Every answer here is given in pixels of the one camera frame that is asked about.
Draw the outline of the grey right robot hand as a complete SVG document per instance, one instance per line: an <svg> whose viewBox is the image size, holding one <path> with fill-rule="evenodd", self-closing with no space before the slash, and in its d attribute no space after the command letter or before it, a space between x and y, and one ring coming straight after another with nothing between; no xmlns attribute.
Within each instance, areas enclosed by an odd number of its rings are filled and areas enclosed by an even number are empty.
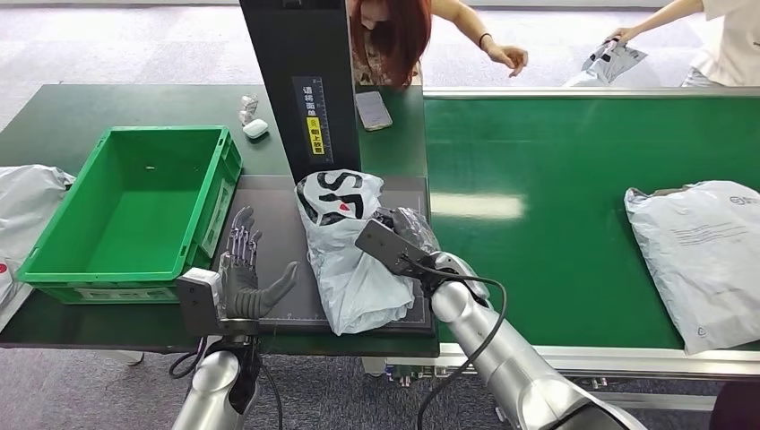
<svg viewBox="0 0 760 430"><path fill-rule="evenodd" d="M373 219L426 253L432 254L441 250L425 217L414 209L380 207L374 212Z"/></svg>

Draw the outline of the person's left hand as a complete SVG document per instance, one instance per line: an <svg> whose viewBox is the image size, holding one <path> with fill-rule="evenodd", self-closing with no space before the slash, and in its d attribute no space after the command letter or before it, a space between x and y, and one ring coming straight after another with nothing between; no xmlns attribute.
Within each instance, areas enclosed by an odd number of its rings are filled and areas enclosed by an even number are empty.
<svg viewBox="0 0 760 430"><path fill-rule="evenodd" d="M492 45L485 48L485 52L491 61L505 65L509 70L509 77L518 76L528 65L528 52L517 46Z"/></svg>

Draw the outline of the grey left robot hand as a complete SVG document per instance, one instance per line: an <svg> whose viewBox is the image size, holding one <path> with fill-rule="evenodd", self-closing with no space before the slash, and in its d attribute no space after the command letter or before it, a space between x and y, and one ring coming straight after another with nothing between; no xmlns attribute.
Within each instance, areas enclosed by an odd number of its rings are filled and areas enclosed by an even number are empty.
<svg viewBox="0 0 760 430"><path fill-rule="evenodd" d="M254 210L243 207L234 216L225 251L220 256L222 291L229 319L258 320L266 316L297 284L299 262L289 262L281 277L261 288L256 272L258 242Z"/></svg>

